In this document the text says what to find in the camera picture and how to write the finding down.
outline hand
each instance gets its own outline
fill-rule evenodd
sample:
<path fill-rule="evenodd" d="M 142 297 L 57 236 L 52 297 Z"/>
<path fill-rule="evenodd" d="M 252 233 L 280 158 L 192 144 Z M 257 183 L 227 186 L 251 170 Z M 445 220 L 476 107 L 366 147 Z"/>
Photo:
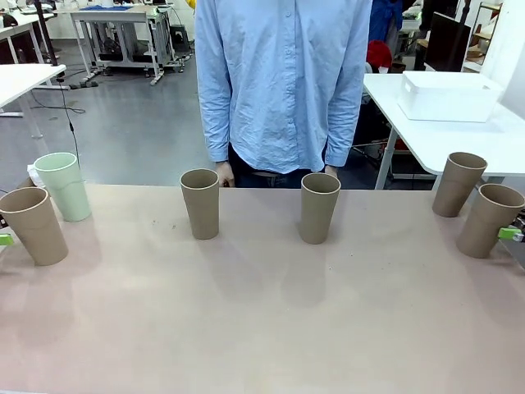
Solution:
<path fill-rule="evenodd" d="M 325 167 L 325 174 L 332 175 L 332 176 L 338 178 L 338 176 L 337 176 L 337 167 L 326 166 Z"/>
<path fill-rule="evenodd" d="M 235 178 L 228 162 L 217 163 L 216 170 L 220 187 L 235 187 Z"/>

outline brown paper cup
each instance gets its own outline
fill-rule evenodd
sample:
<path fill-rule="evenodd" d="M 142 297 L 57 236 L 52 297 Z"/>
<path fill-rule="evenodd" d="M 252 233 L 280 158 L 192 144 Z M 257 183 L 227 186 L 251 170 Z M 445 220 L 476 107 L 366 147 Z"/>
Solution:
<path fill-rule="evenodd" d="M 458 249 L 467 256 L 484 259 L 498 241 L 500 229 L 511 224 L 524 206 L 525 199 L 516 190 L 483 185 L 456 241 Z"/>
<path fill-rule="evenodd" d="M 24 187 L 0 199 L 0 213 L 16 233 L 36 265 L 51 265 L 68 253 L 49 194 Z"/>
<path fill-rule="evenodd" d="M 313 173 L 301 181 L 301 223 L 299 234 L 307 244 L 326 241 L 341 183 L 332 175 Z"/>
<path fill-rule="evenodd" d="M 212 170 L 191 170 L 180 178 L 191 232 L 198 240 L 219 233 L 219 176 Z"/>
<path fill-rule="evenodd" d="M 486 161 L 471 153 L 452 153 L 432 205 L 436 215 L 455 218 L 486 170 Z"/>

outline light blue shirt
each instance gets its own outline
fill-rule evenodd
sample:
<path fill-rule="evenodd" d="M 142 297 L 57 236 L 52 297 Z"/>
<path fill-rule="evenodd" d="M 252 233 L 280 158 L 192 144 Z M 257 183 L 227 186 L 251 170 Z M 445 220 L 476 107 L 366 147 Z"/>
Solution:
<path fill-rule="evenodd" d="M 371 5 L 198 0 L 195 48 L 210 159 L 227 160 L 231 143 L 257 170 L 344 166 L 363 92 Z"/>

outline cup rim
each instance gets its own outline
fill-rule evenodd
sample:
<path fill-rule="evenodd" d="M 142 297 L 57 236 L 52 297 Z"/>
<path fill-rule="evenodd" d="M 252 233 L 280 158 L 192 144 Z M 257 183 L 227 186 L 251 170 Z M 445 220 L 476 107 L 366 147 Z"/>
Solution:
<path fill-rule="evenodd" d="M 41 187 L 21 187 L 20 189 L 16 189 L 16 190 L 13 190 L 13 191 L 10 191 L 9 193 L 7 193 L 6 195 L 2 196 L 2 198 L 0 198 L 0 203 L 2 202 L 3 199 L 5 199 L 8 195 L 14 195 L 18 192 L 20 192 L 21 190 L 28 190 L 28 189 L 31 189 L 31 190 L 34 190 L 34 189 L 37 189 L 37 190 L 42 190 L 44 192 L 44 196 L 42 198 L 42 201 L 40 201 L 38 204 L 36 205 L 33 205 L 32 207 L 29 207 L 29 208 L 26 208 L 26 209 L 22 209 L 20 211 L 4 211 L 3 209 L 0 208 L 0 213 L 7 213 L 7 214 L 15 214 L 15 213 L 23 213 L 23 212 L 28 212 L 30 211 L 31 209 L 35 209 L 37 207 L 39 207 L 40 205 L 44 204 L 46 202 L 46 200 L 48 199 L 48 196 L 49 196 L 49 193 L 47 190 L 41 188 Z"/>
<path fill-rule="evenodd" d="M 72 163 L 69 163 L 67 164 L 66 166 L 64 167 L 60 167 L 60 168 L 54 168 L 53 170 L 44 170 L 42 168 L 39 168 L 39 166 L 37 165 L 37 163 L 44 159 L 44 158 L 49 158 L 51 156 L 57 156 L 57 155 L 62 155 L 62 154 L 65 154 L 67 156 L 72 156 L 73 157 L 73 162 Z M 34 168 L 36 168 L 37 171 L 40 171 L 40 172 L 55 172 L 55 171 L 61 171 L 61 170 L 65 170 L 66 168 L 69 168 L 71 167 L 72 165 L 76 164 L 78 162 L 78 158 L 76 157 L 76 155 L 74 155 L 73 153 L 69 153 L 69 152 L 55 152 L 55 153 L 50 153 L 50 154 L 45 154 L 44 156 L 42 156 L 41 158 L 37 158 L 33 165 L 34 165 Z"/>
<path fill-rule="evenodd" d="M 322 193 L 322 192 L 320 192 L 320 191 L 312 190 L 312 189 L 310 189 L 309 187 L 307 187 L 307 186 L 304 185 L 304 179 L 306 179 L 306 178 L 309 177 L 309 176 L 316 176 L 316 175 L 321 175 L 321 176 L 331 176 L 331 177 L 334 178 L 334 179 L 337 181 L 337 183 L 339 184 L 339 185 L 337 186 L 337 189 L 336 189 L 336 190 L 333 190 L 333 191 L 328 191 L 328 192 L 326 192 L 326 193 Z M 315 195 L 333 195 L 333 194 L 335 194 L 335 193 L 338 193 L 338 192 L 341 190 L 341 181 L 340 181 L 337 177 L 335 177 L 335 176 L 333 176 L 333 175 L 330 175 L 330 174 L 326 174 L 325 172 L 312 172 L 312 173 L 310 173 L 310 174 L 308 174 L 308 175 L 303 176 L 303 179 L 301 179 L 301 186 L 302 186 L 305 190 L 308 190 L 310 193 L 314 193 Z"/>
<path fill-rule="evenodd" d="M 464 166 L 463 164 L 459 164 L 459 163 L 455 162 L 452 159 L 452 157 L 451 157 L 453 154 L 457 154 L 457 153 L 467 154 L 467 155 L 473 156 L 475 158 L 480 158 L 481 160 L 483 160 L 485 165 L 481 166 L 481 167 L 468 167 L 468 166 Z M 461 167 L 461 168 L 465 168 L 466 170 L 485 170 L 489 166 L 489 164 L 486 162 L 486 160 L 484 158 L 482 158 L 481 156 L 478 156 L 478 155 L 476 155 L 474 153 L 469 153 L 469 152 L 453 152 L 453 153 L 449 154 L 447 160 L 450 161 L 451 163 L 453 163 L 455 166 L 458 166 L 458 167 Z"/>
<path fill-rule="evenodd" d="M 196 171 L 206 171 L 206 172 L 212 172 L 213 174 L 215 174 L 215 176 L 217 177 L 217 179 L 215 180 L 215 182 L 213 182 L 210 186 L 205 186 L 205 187 L 189 187 L 187 185 L 185 185 L 183 182 L 182 182 L 182 178 L 188 174 L 190 174 L 191 172 L 196 172 Z M 189 171 L 186 171 L 184 174 L 182 174 L 180 176 L 180 179 L 179 179 L 179 183 L 180 183 L 180 186 L 181 187 L 184 187 L 188 190 L 206 190 L 206 189 L 211 189 L 213 188 L 216 184 L 219 183 L 219 174 L 217 174 L 215 171 L 213 170 L 210 170 L 209 168 L 194 168 L 193 170 L 189 170 Z"/>
<path fill-rule="evenodd" d="M 486 186 L 499 186 L 499 187 L 503 187 L 503 188 L 505 188 L 505 189 L 507 189 L 507 190 L 511 190 L 511 191 L 513 191 L 514 193 L 516 193 L 516 194 L 518 194 L 518 195 L 521 195 L 522 200 L 523 200 L 523 203 L 520 204 L 520 205 L 506 205 L 506 204 L 500 204 L 500 203 L 498 203 L 497 201 L 494 201 L 494 200 L 492 200 L 492 199 L 489 199 L 488 197 L 486 197 L 486 196 L 483 194 L 483 188 L 486 187 Z M 483 199 L 485 199 L 486 201 L 490 202 L 491 204 L 494 204 L 494 205 L 497 205 L 497 206 L 499 206 L 499 207 L 502 207 L 502 208 L 523 208 L 523 207 L 525 207 L 525 197 L 523 197 L 523 195 L 522 195 L 519 191 L 513 189 L 512 187 L 508 187 L 508 186 L 505 186 L 505 185 L 500 185 L 500 184 L 498 184 L 498 183 L 486 183 L 485 185 L 482 185 L 482 186 L 479 188 L 478 193 L 479 193 L 479 195 L 480 195 L 481 197 L 483 197 Z"/>

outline shirt cuff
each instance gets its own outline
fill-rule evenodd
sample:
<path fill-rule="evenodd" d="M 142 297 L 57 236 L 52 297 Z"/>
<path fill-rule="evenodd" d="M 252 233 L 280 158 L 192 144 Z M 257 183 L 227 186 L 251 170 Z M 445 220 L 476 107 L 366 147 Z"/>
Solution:
<path fill-rule="evenodd" d="M 325 164 L 327 166 L 332 167 L 344 167 L 346 164 L 346 159 L 348 158 L 348 154 L 333 154 L 333 153 L 326 153 L 325 157 Z"/>
<path fill-rule="evenodd" d="M 228 146 L 225 149 L 210 149 L 208 151 L 210 160 L 215 163 L 225 162 L 228 160 Z"/>

